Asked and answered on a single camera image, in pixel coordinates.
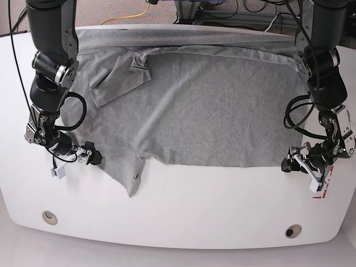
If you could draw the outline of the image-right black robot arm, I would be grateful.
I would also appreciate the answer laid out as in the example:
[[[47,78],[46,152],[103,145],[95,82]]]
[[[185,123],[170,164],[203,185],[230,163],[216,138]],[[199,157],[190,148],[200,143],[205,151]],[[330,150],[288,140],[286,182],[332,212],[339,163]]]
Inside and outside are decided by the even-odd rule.
[[[311,177],[310,189],[323,189],[326,178],[337,159],[349,159],[355,154],[355,134],[350,114],[344,105],[347,89],[339,72],[340,55],[337,45],[343,35],[350,1],[300,1],[296,16],[289,2],[285,5],[298,26],[295,36],[294,61],[306,95],[292,99],[285,110],[285,128],[318,139],[311,146],[290,147],[281,163],[284,172],[301,171]],[[325,135],[313,134],[301,127],[306,121],[294,123],[291,112],[304,105],[317,109],[318,122]]]

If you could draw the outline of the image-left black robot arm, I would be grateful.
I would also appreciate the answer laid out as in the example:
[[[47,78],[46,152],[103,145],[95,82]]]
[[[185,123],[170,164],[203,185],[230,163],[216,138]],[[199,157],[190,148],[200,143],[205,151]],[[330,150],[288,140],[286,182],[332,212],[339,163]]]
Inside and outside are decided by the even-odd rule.
[[[54,160],[72,163],[82,159],[86,165],[99,165],[102,155],[94,143],[77,146],[67,134],[79,128],[87,112],[85,99],[70,92],[79,65],[76,6],[76,1],[26,1],[37,52],[32,61],[36,75],[30,90],[32,106],[25,138],[43,146]],[[60,108],[70,97],[81,102],[81,117],[73,126],[57,126]]]

